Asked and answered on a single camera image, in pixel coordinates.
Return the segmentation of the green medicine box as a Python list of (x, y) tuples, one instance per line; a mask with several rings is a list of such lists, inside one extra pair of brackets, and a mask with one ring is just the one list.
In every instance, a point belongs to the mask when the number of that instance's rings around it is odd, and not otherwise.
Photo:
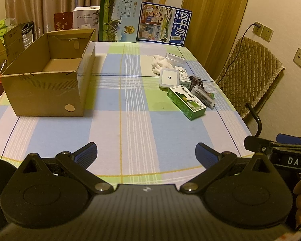
[(170, 87), (167, 92), (167, 97), (189, 120), (197, 119), (206, 112), (205, 104), (183, 85)]

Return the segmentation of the black white lighter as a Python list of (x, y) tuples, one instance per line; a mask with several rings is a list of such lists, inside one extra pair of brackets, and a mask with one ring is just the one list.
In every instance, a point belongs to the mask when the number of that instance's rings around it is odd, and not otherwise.
[(199, 85), (195, 85), (191, 93), (195, 95), (202, 103), (204, 103), (210, 109), (213, 109), (215, 106), (215, 96), (213, 93), (206, 92), (202, 87)]

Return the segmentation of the small white medicine box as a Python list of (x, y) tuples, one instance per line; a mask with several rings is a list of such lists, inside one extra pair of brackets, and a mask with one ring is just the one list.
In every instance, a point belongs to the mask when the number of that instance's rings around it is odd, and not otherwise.
[(183, 85), (187, 89), (190, 89), (191, 80), (186, 72), (186, 69), (180, 66), (175, 66), (174, 68), (179, 72), (179, 85)]

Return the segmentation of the white square plug adapter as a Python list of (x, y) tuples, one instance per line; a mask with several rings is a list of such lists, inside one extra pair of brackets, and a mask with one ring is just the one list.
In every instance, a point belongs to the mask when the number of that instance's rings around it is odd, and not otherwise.
[(159, 76), (159, 87), (169, 89), (180, 84), (179, 71), (170, 68), (162, 68)]

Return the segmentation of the clear plastic case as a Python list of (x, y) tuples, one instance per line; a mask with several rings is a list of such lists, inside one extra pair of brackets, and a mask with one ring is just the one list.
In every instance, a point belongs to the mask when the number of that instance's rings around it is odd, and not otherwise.
[(165, 58), (173, 67), (183, 67), (186, 64), (186, 60), (183, 57), (177, 56), (175, 54), (167, 53)]

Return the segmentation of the white cloth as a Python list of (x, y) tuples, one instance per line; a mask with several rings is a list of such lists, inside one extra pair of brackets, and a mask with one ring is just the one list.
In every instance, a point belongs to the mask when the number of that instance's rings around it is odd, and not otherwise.
[(153, 55), (151, 66), (153, 73), (156, 75), (159, 75), (163, 68), (174, 69), (172, 64), (161, 55)]

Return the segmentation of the checked tablecloth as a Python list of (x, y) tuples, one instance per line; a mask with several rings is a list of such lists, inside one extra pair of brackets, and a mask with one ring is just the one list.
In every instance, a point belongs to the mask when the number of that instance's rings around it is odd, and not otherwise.
[[(159, 88), (152, 58), (167, 53), (183, 57), (187, 73), (214, 94), (214, 108), (202, 117), (189, 120)], [(249, 134), (214, 80), (180, 46), (97, 43), (82, 117), (18, 117), (0, 97), (0, 159), (19, 166), (29, 153), (54, 157), (94, 142), (98, 157), (89, 170), (110, 184), (181, 185), (203, 171), (195, 157), (198, 143), (244, 157)]]

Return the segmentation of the open cardboard box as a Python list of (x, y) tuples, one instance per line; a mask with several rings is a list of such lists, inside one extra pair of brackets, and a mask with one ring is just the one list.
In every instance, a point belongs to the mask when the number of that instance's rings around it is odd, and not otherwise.
[(15, 114), (83, 116), (95, 57), (94, 29), (53, 31), (39, 37), (1, 75)]

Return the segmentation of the quilted brown chair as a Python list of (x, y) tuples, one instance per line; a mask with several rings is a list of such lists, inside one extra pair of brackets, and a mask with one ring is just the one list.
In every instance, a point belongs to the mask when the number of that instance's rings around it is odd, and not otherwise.
[(258, 113), (275, 90), (284, 70), (283, 63), (267, 47), (244, 37), (238, 40), (216, 79), (241, 118), (255, 120), (256, 137), (262, 130)]

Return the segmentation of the stacked cardboard boxes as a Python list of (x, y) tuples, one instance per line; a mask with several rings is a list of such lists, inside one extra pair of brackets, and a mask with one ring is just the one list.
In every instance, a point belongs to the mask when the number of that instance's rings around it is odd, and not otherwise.
[(0, 39), (0, 71), (4, 62), (5, 70), (24, 50), (21, 25), (17, 25), (3, 36), (4, 44)]

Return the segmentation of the red gift box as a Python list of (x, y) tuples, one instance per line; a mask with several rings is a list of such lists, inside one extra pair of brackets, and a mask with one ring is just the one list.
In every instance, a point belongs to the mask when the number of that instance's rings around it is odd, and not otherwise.
[(73, 12), (59, 12), (54, 14), (54, 29), (56, 31), (73, 28)]

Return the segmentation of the white striped bag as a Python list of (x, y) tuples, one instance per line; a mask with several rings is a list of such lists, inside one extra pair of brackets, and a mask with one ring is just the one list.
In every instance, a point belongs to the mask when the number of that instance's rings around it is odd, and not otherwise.
[(21, 34), (23, 38), (24, 49), (27, 49), (35, 41), (34, 23), (31, 21), (21, 24)]

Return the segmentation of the white appliance box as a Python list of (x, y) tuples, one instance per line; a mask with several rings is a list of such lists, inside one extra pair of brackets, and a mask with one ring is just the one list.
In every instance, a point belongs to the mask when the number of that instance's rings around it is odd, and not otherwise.
[(98, 41), (100, 6), (76, 7), (73, 10), (73, 29), (95, 29), (95, 41)]

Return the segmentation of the green blue milk carton box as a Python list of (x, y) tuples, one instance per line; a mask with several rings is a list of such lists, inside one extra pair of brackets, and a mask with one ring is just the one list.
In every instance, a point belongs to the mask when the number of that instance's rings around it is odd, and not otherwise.
[(101, 0), (98, 40), (136, 42), (142, 0)]

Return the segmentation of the green tissue packs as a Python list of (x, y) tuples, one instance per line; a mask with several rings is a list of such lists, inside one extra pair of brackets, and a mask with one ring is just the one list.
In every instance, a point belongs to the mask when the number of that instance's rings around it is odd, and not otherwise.
[(5, 44), (3, 36), (15, 26), (16, 22), (14, 18), (5, 18), (0, 20), (0, 40), (3, 44)]

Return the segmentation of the wooden door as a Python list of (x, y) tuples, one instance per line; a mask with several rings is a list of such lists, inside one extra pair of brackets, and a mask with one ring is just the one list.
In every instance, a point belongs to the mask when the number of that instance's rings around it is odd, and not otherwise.
[(192, 11), (185, 46), (216, 79), (236, 40), (248, 0), (183, 0)]

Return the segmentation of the wall socket with plug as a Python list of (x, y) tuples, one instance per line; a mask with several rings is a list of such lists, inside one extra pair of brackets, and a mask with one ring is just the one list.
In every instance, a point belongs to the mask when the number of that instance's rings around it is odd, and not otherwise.
[(262, 31), (263, 31), (263, 28), (264, 28), (264, 26), (263, 26), (261, 23), (255, 22), (255, 23), (254, 23), (254, 28), (253, 28), (252, 33), (253, 33), (254, 35), (260, 37), (261, 34), (262, 34)]

